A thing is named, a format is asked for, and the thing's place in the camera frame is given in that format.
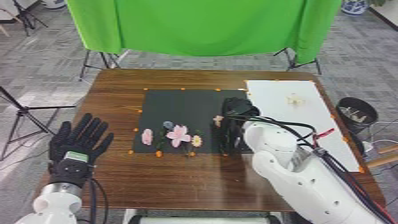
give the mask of white paper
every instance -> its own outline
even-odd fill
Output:
[[[247,81],[247,89],[249,99],[261,111],[261,116],[281,121],[309,124],[316,128],[318,134],[334,128],[334,132],[320,138],[318,143],[348,171],[357,172],[357,159],[343,141],[341,130],[330,117],[314,83],[311,81],[251,80]],[[302,135],[311,132],[302,127],[291,126],[291,128]]]

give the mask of hand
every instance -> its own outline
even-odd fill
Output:
[[[107,128],[108,123],[101,122],[100,118],[92,119],[91,114],[84,115],[73,130],[71,122],[62,123],[50,141],[50,183],[69,182],[82,187],[91,177],[96,158],[107,151],[114,140],[114,133],[110,133],[94,148]]]

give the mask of stand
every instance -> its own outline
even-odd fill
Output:
[[[21,7],[20,3],[16,0],[12,0],[14,2],[14,6],[16,6],[16,10],[18,10],[18,14],[20,14],[20,20],[23,23],[23,29],[25,29],[25,33],[27,36],[30,36],[28,34],[28,29],[36,29],[36,21],[43,24],[44,27],[48,27],[48,25],[44,24],[44,22],[37,19],[37,17],[34,16],[34,14],[28,12],[28,10]]]
[[[100,55],[101,55],[101,60],[103,60],[105,68],[107,69],[110,69],[110,68],[121,68],[119,63],[117,63],[119,55],[108,53],[107,54],[108,55],[108,60],[105,58],[105,53],[103,52],[100,52]],[[94,69],[100,69],[100,70],[103,69],[103,68],[100,68],[100,67],[96,67],[96,66],[92,66],[92,65],[87,64],[89,58],[91,58],[91,50],[87,50],[87,52],[85,52],[84,67],[82,67],[82,71],[80,71],[80,75],[78,75],[78,81],[84,80],[84,75],[85,75],[87,68],[94,68]]]
[[[41,133],[50,133],[55,134],[53,131],[50,130],[50,124],[53,121],[53,118],[57,116],[59,113],[59,109],[62,108],[75,108],[75,106],[53,106],[53,107],[25,107],[21,106],[21,104],[18,103],[14,97],[11,96],[7,90],[4,89],[4,87],[0,86],[0,93],[4,95],[4,99],[9,101],[9,103],[12,104],[12,106],[18,108],[18,112],[16,112],[16,120],[14,120],[14,124],[12,124],[12,128],[11,128],[11,133],[9,133],[9,139],[5,142],[5,146],[4,146],[4,151],[2,151],[2,156],[0,156],[0,161],[4,161],[4,159],[9,157],[9,155],[16,152],[14,151],[9,152],[7,154],[7,149],[9,149],[9,144],[14,143],[16,141],[23,140],[25,138],[32,137],[34,135],[41,134]],[[52,118],[46,122],[46,124],[43,124],[43,122],[37,120],[37,118],[34,117],[34,115],[30,114],[30,110],[48,110],[48,109],[55,109]],[[39,127],[39,131],[32,132],[30,134],[27,134],[25,136],[14,138],[14,134],[16,134],[16,127],[18,127],[18,123],[21,120],[21,117],[27,117],[30,119],[30,121],[34,122],[36,126]]]
[[[322,75],[322,69],[320,69],[318,58],[314,58],[314,60],[313,60],[311,62],[307,62],[306,64],[297,64],[297,63],[295,63],[295,57],[293,57],[293,60],[291,60],[291,57],[290,57],[288,48],[284,48],[284,49],[274,54],[274,56],[277,56],[283,52],[284,52],[284,54],[286,54],[288,61],[290,61],[290,67],[288,67],[288,69],[286,69],[286,72],[288,72],[291,69],[300,68],[304,65],[314,63],[314,65],[316,65],[316,69],[318,69],[318,74]]]

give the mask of wall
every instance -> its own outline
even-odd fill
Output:
[[[377,12],[398,26],[398,0],[387,1],[382,7],[373,7]]]
[[[28,7],[34,3],[37,2],[37,0],[18,0],[18,3],[21,4],[21,7]],[[2,9],[7,9],[9,12],[18,15],[18,10],[16,10],[16,7],[14,7],[14,2],[12,0],[0,0],[0,8]],[[0,11],[0,20],[11,20],[12,17],[9,16],[9,14]]]

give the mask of gray carpet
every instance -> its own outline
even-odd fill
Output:
[[[89,90],[87,83],[78,82],[76,78],[85,55],[82,41],[68,10],[48,11],[39,6],[34,14],[50,28],[39,26],[30,37],[25,37],[20,24],[4,25],[11,38],[0,34],[0,85],[25,105],[71,105]],[[338,15],[318,59],[323,70],[320,80],[334,103],[345,96],[364,99],[378,110],[380,121],[393,121],[398,118],[398,33],[371,13],[361,17]],[[98,55],[92,56],[91,63],[101,66]],[[274,57],[272,54],[197,58],[133,51],[121,66],[146,69],[281,71],[286,69],[288,61],[283,55]],[[316,68],[307,65],[297,71],[316,73]],[[89,82],[94,81],[96,74],[98,70],[91,69],[85,75]],[[14,112],[9,103],[0,99],[2,142],[7,138]],[[62,120],[71,120],[75,113],[76,109],[62,111],[53,129]],[[37,117],[44,120],[50,112],[39,113]],[[23,134],[30,130],[34,126],[25,122],[18,133]],[[394,124],[377,134],[375,139],[398,140],[396,131]],[[12,166],[9,164],[44,152],[48,138],[41,138],[43,135],[12,145],[14,148],[23,144],[21,149],[0,163],[0,223],[5,224],[12,223],[32,209],[32,192],[46,170],[46,155]],[[378,156],[371,151],[368,158]],[[387,169],[391,165],[394,164],[371,170],[378,174],[375,178],[387,202],[398,196],[398,168]],[[398,201],[389,204],[387,210],[398,219]],[[121,210],[112,211],[110,223],[121,223],[121,215]]]

